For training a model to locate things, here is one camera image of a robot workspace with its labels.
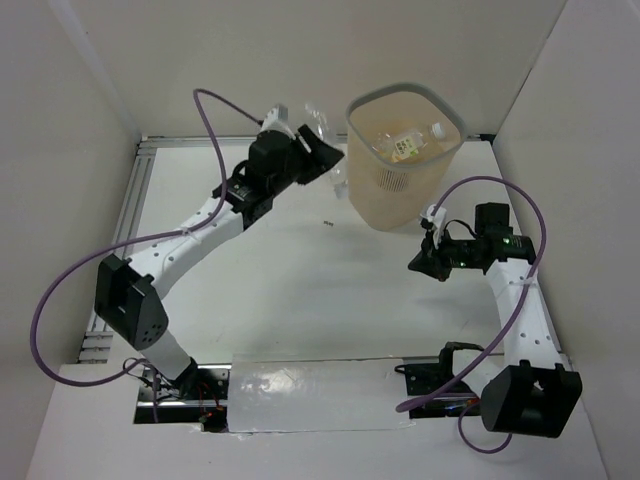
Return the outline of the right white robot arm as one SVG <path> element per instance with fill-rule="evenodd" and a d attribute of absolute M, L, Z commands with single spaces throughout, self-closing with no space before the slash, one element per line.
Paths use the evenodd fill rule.
<path fill-rule="evenodd" d="M 546 319 L 532 267 L 532 240 L 510 224 L 510 208 L 484 203 L 475 208 L 469 239 L 454 239 L 446 211 L 431 205 L 421 214 L 425 238 L 409 268 L 445 281 L 455 269 L 479 270 L 494 295 L 501 326 L 502 363 L 485 348 L 448 342 L 439 354 L 436 379 L 448 392 L 465 385 L 480 400 L 484 427 L 492 432 L 557 438 L 582 393 L 578 373 L 565 368 Z"/>

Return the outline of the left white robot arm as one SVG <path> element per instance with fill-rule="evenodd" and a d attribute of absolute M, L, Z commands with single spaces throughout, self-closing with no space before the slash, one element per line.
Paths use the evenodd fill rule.
<path fill-rule="evenodd" d="M 156 368 L 172 397 L 194 397 L 207 379 L 170 332 L 164 297 L 214 249 L 266 215 L 285 189 L 313 182 L 343 156 L 306 125 L 292 136 L 265 130 L 251 143 L 247 159 L 171 238 L 128 258 L 111 254 L 100 262 L 96 314 Z"/>

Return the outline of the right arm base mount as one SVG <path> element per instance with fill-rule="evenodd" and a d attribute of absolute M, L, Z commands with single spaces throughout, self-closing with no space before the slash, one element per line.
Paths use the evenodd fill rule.
<path fill-rule="evenodd" d="M 394 372 L 404 378 L 411 399 L 432 394 L 454 377 L 451 367 L 436 362 L 400 364 L 394 367 Z M 499 372 L 499 366 L 489 360 L 429 403 L 406 410 L 406 413 L 410 419 L 453 418 L 469 407 L 469 416 L 479 416 L 481 392 Z"/>

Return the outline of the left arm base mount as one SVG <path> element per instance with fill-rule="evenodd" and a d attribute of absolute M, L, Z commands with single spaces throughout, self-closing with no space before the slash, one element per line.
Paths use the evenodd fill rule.
<path fill-rule="evenodd" d="M 193 424 L 207 433 L 228 432 L 230 364 L 199 365 L 188 393 L 148 366 L 132 370 L 129 376 L 138 385 L 134 424 Z"/>

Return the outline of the square bottle orange label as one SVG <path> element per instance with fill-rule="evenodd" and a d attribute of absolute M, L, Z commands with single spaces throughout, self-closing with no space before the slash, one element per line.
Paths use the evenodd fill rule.
<path fill-rule="evenodd" d="M 391 160 L 403 164 L 429 160 L 442 152 L 446 137 L 446 130 L 440 122 L 412 127 L 392 137 Z"/>

